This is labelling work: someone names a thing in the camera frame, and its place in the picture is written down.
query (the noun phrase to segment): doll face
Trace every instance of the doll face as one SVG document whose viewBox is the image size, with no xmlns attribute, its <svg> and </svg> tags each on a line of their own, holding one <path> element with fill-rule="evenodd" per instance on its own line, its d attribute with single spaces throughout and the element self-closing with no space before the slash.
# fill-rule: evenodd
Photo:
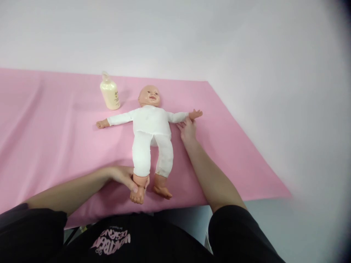
<svg viewBox="0 0 351 263">
<path fill-rule="evenodd" d="M 138 98 L 140 106 L 152 105 L 155 107 L 160 106 L 161 97 L 158 88 L 152 85 L 145 86 L 141 91 Z"/>
</svg>

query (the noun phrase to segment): white bodysuit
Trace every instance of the white bodysuit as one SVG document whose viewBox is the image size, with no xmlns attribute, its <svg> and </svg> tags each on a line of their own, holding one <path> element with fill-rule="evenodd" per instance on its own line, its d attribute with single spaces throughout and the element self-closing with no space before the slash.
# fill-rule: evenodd
<svg viewBox="0 0 351 263">
<path fill-rule="evenodd" d="M 133 122 L 134 142 L 132 147 L 134 174 L 145 177 L 150 174 L 150 146 L 158 146 L 159 156 L 156 173 L 168 177 L 173 166 L 173 147 L 169 122 L 185 121 L 189 113 L 170 113 L 151 105 L 128 113 L 107 118 L 110 126 Z"/>
</svg>

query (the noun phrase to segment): white wall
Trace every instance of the white wall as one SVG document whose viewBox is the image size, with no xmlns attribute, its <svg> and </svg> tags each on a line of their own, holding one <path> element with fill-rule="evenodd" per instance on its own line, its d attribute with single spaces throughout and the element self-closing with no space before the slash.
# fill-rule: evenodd
<svg viewBox="0 0 351 263">
<path fill-rule="evenodd" d="M 208 78 L 293 194 L 247 203 L 287 262 L 328 262 L 347 232 L 351 50 L 341 11 L 322 1 L 260 2 Z"/>
<path fill-rule="evenodd" d="M 287 262 L 330 262 L 351 168 L 341 12 L 317 0 L 5 0 L 0 67 L 208 80 L 294 196 L 250 212 Z"/>
</svg>

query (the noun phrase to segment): black sleeve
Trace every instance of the black sleeve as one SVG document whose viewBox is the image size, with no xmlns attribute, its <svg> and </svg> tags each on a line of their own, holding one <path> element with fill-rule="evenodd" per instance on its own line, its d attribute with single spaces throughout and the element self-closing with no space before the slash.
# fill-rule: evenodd
<svg viewBox="0 0 351 263">
<path fill-rule="evenodd" d="M 44 262 L 63 245 L 67 214 L 28 209 L 26 203 L 0 215 L 0 255 L 3 262 Z"/>
<path fill-rule="evenodd" d="M 224 206 L 210 220 L 213 254 L 222 262 L 284 262 L 251 214 L 240 206 Z"/>
</svg>

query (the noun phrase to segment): pink sheet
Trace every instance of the pink sheet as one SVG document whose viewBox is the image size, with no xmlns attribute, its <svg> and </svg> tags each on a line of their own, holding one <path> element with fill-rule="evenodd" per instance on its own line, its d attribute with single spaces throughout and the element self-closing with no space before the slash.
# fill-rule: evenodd
<svg viewBox="0 0 351 263">
<path fill-rule="evenodd" d="M 139 107 L 146 84 L 159 87 L 162 107 L 171 112 L 201 109 L 198 140 L 235 184 L 244 200 L 290 197 L 206 81 L 112 77 L 121 108 L 105 107 L 101 76 L 0 69 L 0 213 L 26 198 L 97 167 L 118 160 L 132 166 L 132 123 L 99 130 L 95 122 Z M 164 200 L 149 187 L 143 205 L 129 200 L 129 190 L 111 183 L 88 200 L 67 227 L 129 212 L 205 205 L 179 130 L 171 124 L 174 165 L 168 186 L 173 198 Z M 152 147 L 154 172 L 157 148 Z"/>
</svg>

